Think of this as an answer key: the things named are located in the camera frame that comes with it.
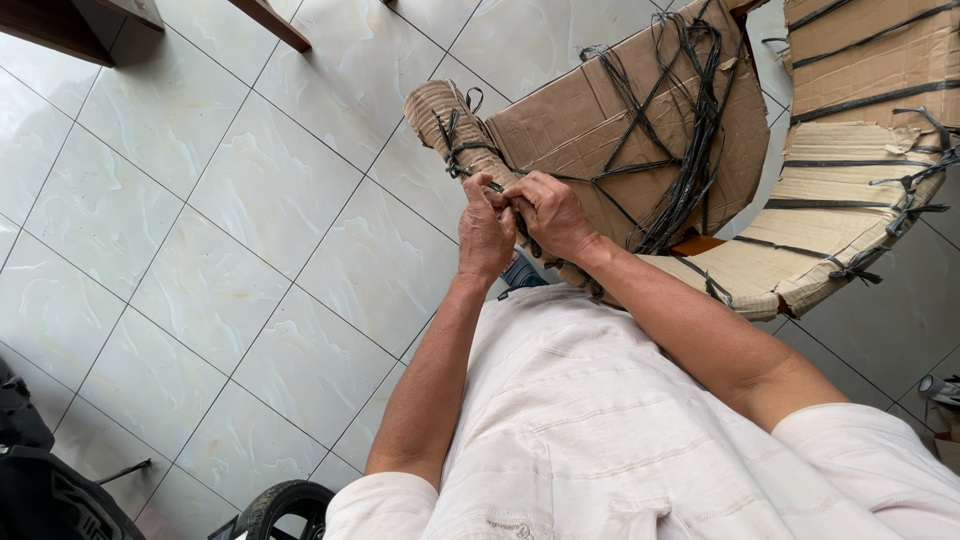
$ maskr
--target forearm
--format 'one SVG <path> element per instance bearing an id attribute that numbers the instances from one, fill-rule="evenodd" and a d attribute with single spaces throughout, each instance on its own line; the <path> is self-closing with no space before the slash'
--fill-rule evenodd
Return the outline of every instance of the forearm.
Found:
<path id="1" fill-rule="evenodd" d="M 590 244 L 581 259 L 578 265 L 681 367 L 762 428 L 803 406 L 846 401 L 793 348 L 608 238 Z"/>
<path id="2" fill-rule="evenodd" d="M 439 491 L 486 284 L 458 274 L 387 403 L 365 474 L 420 476 Z"/>

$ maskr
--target left hand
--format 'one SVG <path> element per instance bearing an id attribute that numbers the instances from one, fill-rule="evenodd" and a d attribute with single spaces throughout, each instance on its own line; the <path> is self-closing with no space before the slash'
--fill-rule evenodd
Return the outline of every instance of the left hand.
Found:
<path id="1" fill-rule="evenodd" d="M 507 267 L 516 243 L 514 210 L 506 208 L 497 221 L 484 186 L 490 173 L 477 173 L 463 182 L 467 209 L 460 216 L 460 266 L 458 274 L 475 278 L 487 288 Z"/>

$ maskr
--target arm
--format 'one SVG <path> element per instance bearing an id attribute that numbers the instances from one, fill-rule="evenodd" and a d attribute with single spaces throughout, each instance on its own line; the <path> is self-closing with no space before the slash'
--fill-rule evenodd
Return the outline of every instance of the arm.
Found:
<path id="1" fill-rule="evenodd" d="M 460 218 L 460 264 L 433 323 L 387 402 L 367 458 L 365 475 L 417 475 L 440 490 L 467 375 L 473 331 L 484 297 L 510 262 L 516 226 L 510 209 L 496 219 L 478 173 L 464 182 L 467 209 Z"/>
<path id="2" fill-rule="evenodd" d="M 687 373 L 764 430 L 806 406 L 849 401 L 789 345 L 601 236 L 565 184 L 535 172 L 504 196 L 545 250 L 593 276 Z"/>

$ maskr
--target white t-shirt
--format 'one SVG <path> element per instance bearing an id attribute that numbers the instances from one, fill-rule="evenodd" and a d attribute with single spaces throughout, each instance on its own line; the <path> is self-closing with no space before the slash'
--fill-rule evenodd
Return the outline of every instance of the white t-shirt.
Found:
<path id="1" fill-rule="evenodd" d="M 561 284 L 480 314 L 438 496 L 357 480 L 327 539 L 957 538 L 960 479 L 900 419 L 816 405 L 772 434 Z"/>

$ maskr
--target person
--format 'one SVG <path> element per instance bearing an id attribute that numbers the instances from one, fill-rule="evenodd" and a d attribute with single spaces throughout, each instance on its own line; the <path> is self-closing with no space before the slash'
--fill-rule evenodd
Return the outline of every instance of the person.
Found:
<path id="1" fill-rule="evenodd" d="M 459 270 L 325 538 L 956 538 L 960 479 L 902 420 L 598 234 L 565 184 L 491 179 L 464 181 Z M 626 311 L 565 283 L 484 304 L 515 210 Z"/>

